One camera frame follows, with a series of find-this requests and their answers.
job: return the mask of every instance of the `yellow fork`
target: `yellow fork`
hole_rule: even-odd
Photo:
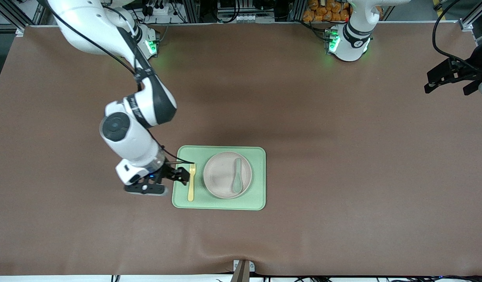
[[[196,164],[190,165],[189,174],[189,193],[187,194],[187,200],[192,202],[194,201],[194,175],[196,175]]]

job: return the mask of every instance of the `round beige plate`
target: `round beige plate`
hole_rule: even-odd
[[[232,184],[236,176],[236,159],[241,159],[241,181],[243,189],[234,193]],[[208,160],[203,171],[205,185],[211,194],[222,199],[241,196],[252,182],[252,167],[248,160],[237,152],[221,152]]]

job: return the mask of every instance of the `table surface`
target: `table surface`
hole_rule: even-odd
[[[98,133],[135,91],[108,56],[53,27],[15,39],[0,77],[0,275],[482,275],[482,95],[424,94],[432,24],[380,24],[345,63],[301,25],[170,27],[152,59],[183,145],[261,146],[261,211],[177,209],[131,195]],[[440,47],[468,57],[443,23]]]

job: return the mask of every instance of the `green tray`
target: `green tray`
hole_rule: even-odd
[[[220,199],[212,195],[203,180],[203,170],[208,160],[220,152],[237,152],[246,157],[252,166],[252,183],[247,191],[234,199]],[[218,210],[254,210],[266,205],[266,151],[260,147],[230,146],[183,146],[178,150],[178,157],[196,163],[194,178],[194,201],[187,200],[189,186],[173,184],[171,202],[177,208],[218,209]],[[189,169],[189,164],[181,164]]]

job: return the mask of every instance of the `fork handle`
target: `fork handle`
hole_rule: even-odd
[[[189,202],[194,201],[194,177],[189,180],[189,193],[187,194],[187,200]]]

